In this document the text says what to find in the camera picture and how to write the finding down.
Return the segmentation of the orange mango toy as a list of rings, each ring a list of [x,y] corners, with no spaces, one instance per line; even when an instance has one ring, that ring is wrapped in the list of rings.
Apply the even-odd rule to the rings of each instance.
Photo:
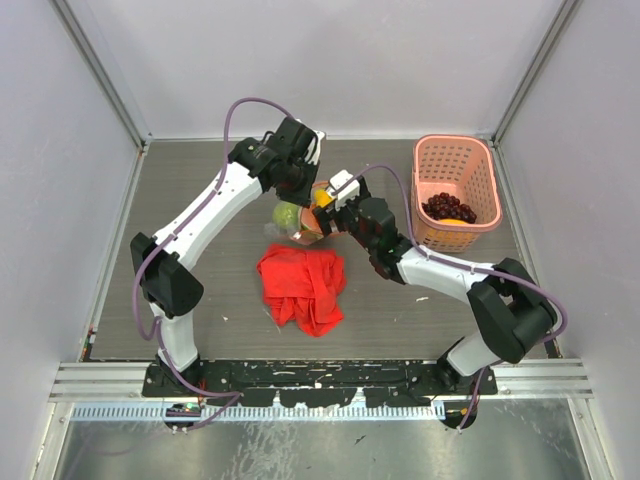
[[[467,222],[463,221],[463,220],[459,220],[459,219],[451,219],[451,218],[447,218],[447,219],[441,219],[438,221],[440,224],[443,225],[450,225],[450,226],[466,226],[468,225]]]

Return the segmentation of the green custard apple toy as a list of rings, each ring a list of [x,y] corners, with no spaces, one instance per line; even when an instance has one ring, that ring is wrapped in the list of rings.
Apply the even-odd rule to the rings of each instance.
[[[274,207],[272,221],[281,229],[297,230],[300,225],[300,207],[289,202],[279,202]]]

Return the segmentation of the dark purple grapes toy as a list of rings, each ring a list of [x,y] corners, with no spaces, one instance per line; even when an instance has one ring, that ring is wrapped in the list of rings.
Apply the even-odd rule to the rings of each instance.
[[[436,221],[460,221],[467,224],[475,224],[476,213],[472,208],[460,199],[447,192],[435,194],[421,203],[422,211]]]

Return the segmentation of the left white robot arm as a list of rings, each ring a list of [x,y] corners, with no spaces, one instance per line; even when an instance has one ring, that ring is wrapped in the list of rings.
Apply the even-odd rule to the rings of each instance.
[[[140,334],[156,339],[156,362],[165,386],[178,396],[201,395],[201,357],[194,310],[204,295],[192,270],[222,229],[263,193],[307,207],[326,135],[291,117],[261,140],[246,138],[225,149],[223,167],[202,193],[154,235],[130,243],[135,272],[132,299],[145,299],[154,315]]]

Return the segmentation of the yellow lemon toy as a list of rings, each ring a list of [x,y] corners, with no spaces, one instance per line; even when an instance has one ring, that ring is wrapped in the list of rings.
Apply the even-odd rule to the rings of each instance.
[[[324,189],[314,191],[313,204],[317,208],[325,208],[334,201],[334,198]]]

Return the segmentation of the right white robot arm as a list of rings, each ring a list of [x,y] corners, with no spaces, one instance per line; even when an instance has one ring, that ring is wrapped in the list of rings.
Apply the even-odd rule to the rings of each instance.
[[[436,362],[437,381],[449,393],[465,391],[484,367],[519,363],[545,342],[558,321],[551,302],[518,261],[473,264],[416,246],[398,231],[381,198],[359,194],[340,203],[320,190],[312,212],[324,234],[344,232],[354,238],[381,277],[435,290],[470,307],[475,333],[458,340]]]

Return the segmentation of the pink plastic basket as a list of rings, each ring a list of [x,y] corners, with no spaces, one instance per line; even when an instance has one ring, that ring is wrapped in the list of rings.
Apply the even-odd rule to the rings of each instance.
[[[428,217],[422,202],[447,192],[468,204],[475,224],[450,226]],[[493,156],[485,142],[470,136],[427,135],[413,149],[412,231],[424,246],[442,253],[462,253],[503,218]]]

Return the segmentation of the clear zip bag orange zipper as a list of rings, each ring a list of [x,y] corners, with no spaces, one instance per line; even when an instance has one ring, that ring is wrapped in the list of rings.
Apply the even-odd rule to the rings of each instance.
[[[311,199],[316,197],[323,199],[324,194],[316,195],[317,191],[329,190],[329,194],[333,194],[333,188],[329,181],[319,181],[311,187]],[[338,195],[340,200],[353,200],[360,194],[360,185],[358,181],[354,181],[349,187]],[[272,211],[272,220],[265,225],[265,235],[274,238],[285,238],[303,246],[309,246],[325,238],[336,237],[345,234],[338,230],[335,222],[330,222],[330,233],[325,236],[320,225],[317,223],[313,215],[313,209],[316,207],[312,203],[310,207],[303,207],[287,200],[285,194],[276,193],[278,203]]]

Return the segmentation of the watermelon slice toy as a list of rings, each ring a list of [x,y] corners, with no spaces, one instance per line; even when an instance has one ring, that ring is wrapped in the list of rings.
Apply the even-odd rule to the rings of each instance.
[[[297,241],[303,245],[311,245],[324,237],[318,230],[311,208],[300,209],[300,228],[297,232]]]

